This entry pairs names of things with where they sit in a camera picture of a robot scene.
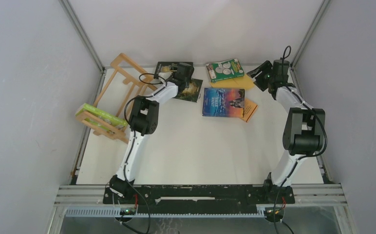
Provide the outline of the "blue Jane Eyre book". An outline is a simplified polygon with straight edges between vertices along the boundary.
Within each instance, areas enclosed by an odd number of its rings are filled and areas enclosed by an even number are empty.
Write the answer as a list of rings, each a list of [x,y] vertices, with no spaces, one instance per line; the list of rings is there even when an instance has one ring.
[[[236,117],[244,116],[245,89],[205,88],[202,116]]]

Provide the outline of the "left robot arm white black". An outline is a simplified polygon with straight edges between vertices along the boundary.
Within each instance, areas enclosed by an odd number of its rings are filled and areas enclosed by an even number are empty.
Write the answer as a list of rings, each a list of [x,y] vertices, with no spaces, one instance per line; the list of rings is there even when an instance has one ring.
[[[125,118],[130,127],[129,143],[120,167],[109,182],[109,189],[116,199],[128,203],[138,191],[134,188],[139,156],[145,140],[152,135],[157,126],[160,105],[182,93],[192,80],[193,65],[181,62],[168,78],[154,75],[161,79],[160,87],[147,96],[137,95],[129,102],[133,104],[130,117]]]

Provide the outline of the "light green paperback book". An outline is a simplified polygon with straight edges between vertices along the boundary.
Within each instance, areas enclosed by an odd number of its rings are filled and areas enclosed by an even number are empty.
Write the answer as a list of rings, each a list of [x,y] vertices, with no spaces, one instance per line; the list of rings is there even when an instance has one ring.
[[[108,112],[105,112],[103,110],[100,110],[90,104],[87,104],[87,103],[84,103],[83,105],[81,105],[76,113],[75,113],[75,116],[78,116],[80,113],[84,112],[84,111],[87,111],[91,114],[93,114],[94,116],[104,120],[105,122],[107,122],[108,124],[110,124],[111,126],[115,127],[115,128],[122,128],[122,127],[126,127],[128,124],[127,122],[124,120],[124,119],[121,119],[121,118],[118,118],[114,115],[111,115],[110,113]]]

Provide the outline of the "Alice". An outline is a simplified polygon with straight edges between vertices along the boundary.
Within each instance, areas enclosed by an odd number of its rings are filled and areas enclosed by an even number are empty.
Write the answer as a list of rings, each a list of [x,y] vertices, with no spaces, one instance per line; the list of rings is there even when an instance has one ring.
[[[155,68],[155,74],[168,79],[175,75],[178,69],[178,65],[181,62],[177,61],[159,61]],[[189,84],[187,84],[184,90],[179,93],[174,99],[197,102],[203,81],[201,79],[191,78]]]

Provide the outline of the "wooden book rack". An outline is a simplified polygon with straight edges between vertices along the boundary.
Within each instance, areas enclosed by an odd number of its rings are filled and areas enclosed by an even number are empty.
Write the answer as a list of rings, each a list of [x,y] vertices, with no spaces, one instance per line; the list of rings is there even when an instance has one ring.
[[[100,93],[91,105],[124,119],[130,116],[132,105],[128,105],[128,110],[125,110],[125,106],[131,98],[144,95],[146,91],[154,91],[157,88],[152,84],[153,75],[149,75],[148,71],[124,53],[119,54],[111,62],[111,67],[113,70],[107,73],[110,77],[104,82]],[[75,118],[91,128],[96,136],[128,142],[127,126],[115,128],[87,111]]]

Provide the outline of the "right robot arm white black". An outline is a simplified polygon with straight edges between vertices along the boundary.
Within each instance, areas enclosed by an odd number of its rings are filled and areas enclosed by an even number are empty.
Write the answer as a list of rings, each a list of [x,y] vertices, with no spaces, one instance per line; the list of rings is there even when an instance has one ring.
[[[309,105],[288,81],[289,61],[265,61],[247,75],[261,91],[268,91],[287,111],[282,145],[284,153],[264,182],[263,197],[275,203],[292,184],[298,168],[311,157],[320,156],[326,148],[325,111]]]

